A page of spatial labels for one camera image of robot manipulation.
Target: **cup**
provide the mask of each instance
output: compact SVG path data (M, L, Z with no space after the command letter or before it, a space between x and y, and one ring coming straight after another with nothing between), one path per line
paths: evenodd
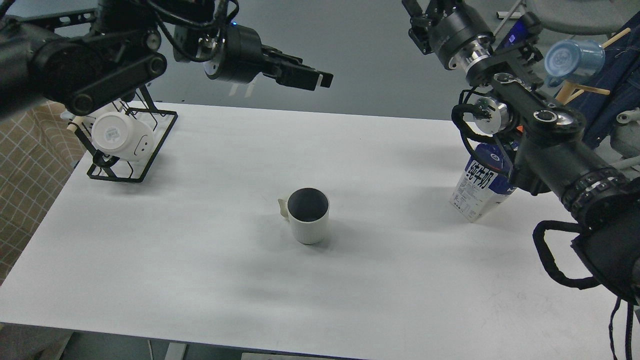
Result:
M110 102L109 104L99 108L98 110L88 115L85 115L82 123L87 129L89 129L89 131L91 131L93 129L93 125L95 124L95 121L102 115L109 113L111 111L120 111L120 109L118 109L113 102Z
M329 237L329 199L318 189L296 190L287 200L278 199L280 214L291 225L298 242L311 245Z
M148 159L156 144L149 125L117 111L96 119L91 138L96 149L127 161Z
M545 56L545 82L555 87L563 80L581 84L602 70L605 53L594 40L562 40L556 42Z

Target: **milk carton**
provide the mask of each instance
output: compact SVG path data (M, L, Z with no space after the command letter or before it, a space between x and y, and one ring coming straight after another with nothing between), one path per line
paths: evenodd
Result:
M498 145L481 143L476 147L476 154L496 169L505 172L510 170ZM470 222L475 222L505 201L515 190L506 176L470 158L449 202Z

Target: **mug handle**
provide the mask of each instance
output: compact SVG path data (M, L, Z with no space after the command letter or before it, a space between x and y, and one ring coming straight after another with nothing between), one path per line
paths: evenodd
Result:
M278 199L278 204L280 205L280 214L282 217L289 221L289 211L287 210L287 201L285 199Z

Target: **white cup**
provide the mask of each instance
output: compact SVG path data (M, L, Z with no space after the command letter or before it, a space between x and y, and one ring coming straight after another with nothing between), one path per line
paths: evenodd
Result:
M91 138L96 149L127 161L148 159L156 144L149 125L117 111L96 119Z
M95 121L101 117L102 115L111 112L111 111L120 111L120 109L118 109L113 102L110 102L109 104L99 108L98 110L90 113L89 115L85 115L82 123L84 124L84 126L86 126L87 129L89 129L89 131L91 131L93 129L93 125L95 123Z
M293 237L311 245L329 237L329 199L320 190L296 190L287 200L278 199L280 214L291 225Z

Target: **gray wall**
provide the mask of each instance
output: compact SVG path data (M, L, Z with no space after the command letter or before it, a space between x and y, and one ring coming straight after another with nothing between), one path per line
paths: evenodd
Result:
M248 85L211 81L201 64L175 63L167 41L161 52L170 59L166 74L152 82L157 101L213 104L329 113L448 119L461 89L461 71L443 69L435 55L423 56L407 36L408 15L400 0L239 0L236 21L255 29L263 44L301 57L305 64L332 72L331 88L314 92L277 85L258 75L250 97ZM18 0L17 15L90 8L96 1ZM490 28L496 10L513 0L468 0ZM638 0L624 1L638 8ZM545 33L542 45L566 35Z

